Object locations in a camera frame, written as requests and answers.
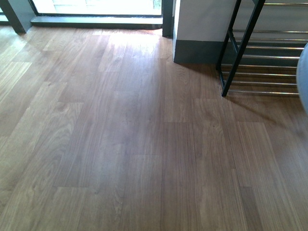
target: black metal leg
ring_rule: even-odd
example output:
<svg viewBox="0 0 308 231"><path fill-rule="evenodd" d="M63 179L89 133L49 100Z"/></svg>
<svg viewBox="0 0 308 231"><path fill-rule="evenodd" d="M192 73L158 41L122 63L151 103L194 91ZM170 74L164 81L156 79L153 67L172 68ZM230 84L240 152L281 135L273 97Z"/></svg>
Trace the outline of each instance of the black metal leg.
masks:
<svg viewBox="0 0 308 231"><path fill-rule="evenodd" d="M231 17L231 20L230 20L230 23L229 23L228 31L232 30L232 28L234 26L234 22L235 22L237 13L240 9L241 2L242 2L242 0L237 0L236 3L235 3L234 10L233 10L233 13L232 13L232 17ZM223 42L223 45L222 45L222 48L221 48L221 51L220 51L220 55L219 55L219 58L218 58L218 61L217 61L217 64L216 64L216 70L221 69L220 68L221 62L222 62L223 55L224 55L226 48L227 48L227 45L228 45L228 41L229 41L229 34L227 32L227 35L226 35L225 40Z"/></svg>
<svg viewBox="0 0 308 231"><path fill-rule="evenodd" d="M230 85L232 83L234 75L236 73L236 70L237 70L237 68L238 68L238 66L240 64L240 61L242 59L242 56L243 56L244 51L246 49L246 46L247 46L247 44L249 42L250 36L251 36L251 34L252 34L252 32L253 32L253 30L255 28L255 25L257 23L257 20L259 18L260 13L261 13L261 10L262 10L262 7L264 5L264 2L265 2L265 0L259 0L256 3L255 7L254 7L253 13L252 13L252 15L250 17L250 20L249 20L249 23L247 25L246 31L244 33L244 36L243 36L243 39L242 39L242 43L241 43L239 51L237 53L236 59L235 59L233 65L232 65L232 69L231 69L231 71L229 73L229 77L227 79L225 87L223 88L223 91L222 91L222 94L221 94L221 96L223 96L223 97L225 97L227 95L227 93L228 93L228 90L230 88Z"/></svg>

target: black metal frame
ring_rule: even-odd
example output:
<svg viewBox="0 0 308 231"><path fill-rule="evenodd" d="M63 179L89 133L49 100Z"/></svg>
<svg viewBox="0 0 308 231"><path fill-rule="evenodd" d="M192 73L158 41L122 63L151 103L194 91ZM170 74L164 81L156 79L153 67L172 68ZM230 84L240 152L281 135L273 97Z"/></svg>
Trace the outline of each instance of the black metal frame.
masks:
<svg viewBox="0 0 308 231"><path fill-rule="evenodd" d="M241 43L240 47L238 47L236 40L234 38L233 26L234 26L234 22L235 22L235 19L236 19L237 13L239 11L242 0L236 1L235 7L234 7L234 10L233 10L233 14L232 14L232 17L231 17L231 21L230 21L230 24L229 24L229 27L228 27L227 35L226 35L225 40L223 42L223 46L222 46L222 49L221 49L221 52L220 52L220 55L219 55L219 58L218 58L218 62L216 64L216 70L218 71L219 76L220 76L220 80L221 80L221 85L222 85L222 94L221 95L223 97L225 97L228 93L228 90L229 90L230 85L233 81L234 75L236 73L236 70L237 70L237 68L240 64L240 61L242 59L242 56L243 56L244 51L246 49L246 46L249 42L251 34L252 34L252 32L255 28L255 25L257 23L257 20L259 18L259 15L260 15L261 10L263 8L263 5L265 3L265 0L252 0L252 1L254 2L255 6L254 6L253 12L250 16L249 23L248 23L247 28L245 30L245 33L244 33L244 36L242 38L242 43ZM222 70L221 70L221 62L222 62L223 56L225 54L227 45L229 43L229 39L230 39L230 41L233 45L233 48L236 52L236 58L235 58L235 61L233 62L231 71L229 72L229 76L227 78L227 81L225 82L224 77L223 77L223 73L222 73Z"/></svg>

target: metal bar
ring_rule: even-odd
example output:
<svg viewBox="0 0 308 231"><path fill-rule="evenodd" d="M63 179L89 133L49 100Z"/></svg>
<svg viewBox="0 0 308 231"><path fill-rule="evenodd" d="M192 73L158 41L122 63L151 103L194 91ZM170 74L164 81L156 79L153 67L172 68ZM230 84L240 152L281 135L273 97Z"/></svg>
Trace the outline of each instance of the metal bar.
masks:
<svg viewBox="0 0 308 231"><path fill-rule="evenodd" d="M308 3L265 3L265 6L308 6Z"/></svg>
<svg viewBox="0 0 308 231"><path fill-rule="evenodd" d="M220 78L220 81L221 81L222 88L224 88L225 87L225 80L223 78L223 72L221 71L221 69L219 69L218 73L219 73L219 78Z"/></svg>
<svg viewBox="0 0 308 231"><path fill-rule="evenodd" d="M295 38L250 38L251 41L282 41L282 42L308 42L308 39L295 39Z"/></svg>
<svg viewBox="0 0 308 231"><path fill-rule="evenodd" d="M288 86L288 87L296 87L296 83L272 83L272 82L252 82L252 81L237 81L234 80L233 83L237 84L252 84L252 85L274 85L274 86Z"/></svg>
<svg viewBox="0 0 308 231"><path fill-rule="evenodd" d="M247 46L246 48L250 49L270 49L270 50L300 50L302 51L303 47L274 47L274 46Z"/></svg>
<svg viewBox="0 0 308 231"><path fill-rule="evenodd" d="M222 64L221 66L232 66L232 64ZM296 66L271 66L271 65L247 65L241 64L239 67L268 67L268 68L281 68L281 69L296 69Z"/></svg>
<svg viewBox="0 0 308 231"><path fill-rule="evenodd" d="M248 58L248 59L299 59L299 56L271 56L271 55L244 54L243 58Z"/></svg>
<svg viewBox="0 0 308 231"><path fill-rule="evenodd" d="M271 77L296 77L296 75L288 75L288 74L268 74L268 73L249 73L249 72L237 72L236 75L242 76L271 76Z"/></svg>
<svg viewBox="0 0 308 231"><path fill-rule="evenodd" d="M233 66L232 66L232 69L230 71L229 77L227 79L226 85L223 88L223 91L222 91L222 94L221 94L223 97L225 97L228 93L228 90L229 90L230 85L232 83L232 80L234 78L235 72L236 72L236 70L237 70L237 68L240 64L240 61L242 59L242 56L243 56L244 51L246 49L246 46L249 42L250 36L251 36L251 34L252 34L252 32L255 28L255 25L257 23L257 20L259 18L260 13L261 13L264 2L265 2L265 0L259 0L257 2L257 4L255 5L254 10L253 10L253 12L250 16L249 23L247 25L246 31L245 31L243 39L242 39L242 43L241 43L240 48L239 48L239 52L238 52L236 59L233 63Z"/></svg>
<svg viewBox="0 0 308 231"><path fill-rule="evenodd" d="M237 13L239 11L241 2L242 2L242 0L236 0L235 6L234 6L234 9L233 9L233 13L232 13L232 17L231 17L231 20L230 20L230 23L229 23L228 31L232 31L232 28L233 28ZM228 45L228 41L229 41L229 34L227 32L225 40L224 40L222 48L221 48L221 51L220 51L220 55L219 55L217 64L216 64L216 70L219 70L220 67L221 67L221 62L222 62L223 55L224 55L226 48L227 48L227 45Z"/></svg>
<svg viewBox="0 0 308 231"><path fill-rule="evenodd" d="M299 95L298 93L292 92L276 92L276 91L253 91L253 90L230 90L230 92L238 93L254 93L254 94L274 94L274 95Z"/></svg>
<svg viewBox="0 0 308 231"><path fill-rule="evenodd" d="M231 41L231 43L233 45L233 48L234 48L235 52L236 53L239 52L239 47L237 46L237 43L236 43L236 40L234 38L234 35L233 35L232 31L228 30L228 35L229 35L230 41Z"/></svg>
<svg viewBox="0 0 308 231"><path fill-rule="evenodd" d="M243 33L245 30L233 30L233 32ZM308 31L285 31L285 30L254 30L253 33L274 33L274 34L308 34Z"/></svg>

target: white wall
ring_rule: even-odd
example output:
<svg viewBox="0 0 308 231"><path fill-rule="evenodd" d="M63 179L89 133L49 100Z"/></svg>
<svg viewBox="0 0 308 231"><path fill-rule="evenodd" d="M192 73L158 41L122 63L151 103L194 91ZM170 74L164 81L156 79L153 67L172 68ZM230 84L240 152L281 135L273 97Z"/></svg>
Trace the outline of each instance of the white wall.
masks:
<svg viewBox="0 0 308 231"><path fill-rule="evenodd" d="M236 0L177 0L176 14L178 40L223 41ZM253 9L252 0L242 0L234 28L245 29ZM308 31L308 7L264 7L256 29L263 30L305 30ZM286 35L266 35L284 37ZM307 35L295 35L307 38Z"/></svg>

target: floor plank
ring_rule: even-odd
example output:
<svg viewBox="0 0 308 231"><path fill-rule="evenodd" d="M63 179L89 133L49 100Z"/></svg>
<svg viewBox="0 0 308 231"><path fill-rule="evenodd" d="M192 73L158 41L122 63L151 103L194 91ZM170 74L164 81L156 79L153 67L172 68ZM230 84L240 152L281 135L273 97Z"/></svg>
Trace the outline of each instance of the floor plank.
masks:
<svg viewBox="0 0 308 231"><path fill-rule="evenodd" d="M95 80L97 66L104 54L109 36L93 36L87 40L77 65L59 101L84 102Z"/></svg>
<svg viewBox="0 0 308 231"><path fill-rule="evenodd" d="M37 231L77 230L86 188L52 187Z"/></svg>
<svg viewBox="0 0 308 231"><path fill-rule="evenodd" d="M43 208L81 107L82 103L56 105L0 218L1 230L38 230Z"/></svg>
<svg viewBox="0 0 308 231"><path fill-rule="evenodd" d="M166 125L161 201L162 231L202 230L192 131L192 125L188 123Z"/></svg>
<svg viewBox="0 0 308 231"><path fill-rule="evenodd" d="M241 187L241 196L249 230L263 230L256 198L251 187Z"/></svg>
<svg viewBox="0 0 308 231"><path fill-rule="evenodd" d="M303 230L263 123L238 122L264 230Z"/></svg>
<svg viewBox="0 0 308 231"><path fill-rule="evenodd" d="M274 113L265 120L275 159L293 200L304 230L308 229L306 214L308 213L308 116L304 115L302 105L294 100L285 100L273 105L264 103L264 110L269 107Z"/></svg>
<svg viewBox="0 0 308 231"><path fill-rule="evenodd" d="M189 83L193 99L217 99L220 94L212 65L185 64L189 69Z"/></svg>
<svg viewBox="0 0 308 231"><path fill-rule="evenodd" d="M218 100L193 101L202 229L247 230L238 179L229 163L217 104Z"/></svg>
<svg viewBox="0 0 308 231"><path fill-rule="evenodd" d="M10 63L0 74L0 103L30 67L31 63Z"/></svg>
<svg viewBox="0 0 308 231"><path fill-rule="evenodd" d="M119 230L160 230L161 177L162 156L130 157Z"/></svg>
<svg viewBox="0 0 308 231"><path fill-rule="evenodd" d="M55 186L88 187L92 163L100 151L101 140L107 140L108 146L104 148L113 149L113 143L125 142L121 137L125 138L126 132L131 131L138 95L110 90L117 75L105 73L99 77L94 84L93 96L85 102L80 113Z"/></svg>
<svg viewBox="0 0 308 231"><path fill-rule="evenodd" d="M192 105L188 69L167 62L165 122L192 122Z"/></svg>
<svg viewBox="0 0 308 231"><path fill-rule="evenodd" d="M65 83L44 82L0 150L0 189L13 189L46 126Z"/></svg>
<svg viewBox="0 0 308 231"><path fill-rule="evenodd" d="M78 231L119 230L128 164L129 155L96 156Z"/></svg>
<svg viewBox="0 0 308 231"><path fill-rule="evenodd" d="M0 230L308 230L299 98L222 98L161 34L0 26Z"/></svg>
<svg viewBox="0 0 308 231"><path fill-rule="evenodd" d="M119 71L127 42L119 35L110 35L106 50L98 67L100 72Z"/></svg>
<svg viewBox="0 0 308 231"><path fill-rule="evenodd" d="M0 135L12 133L58 57L56 52L42 52L8 92L0 103Z"/></svg>

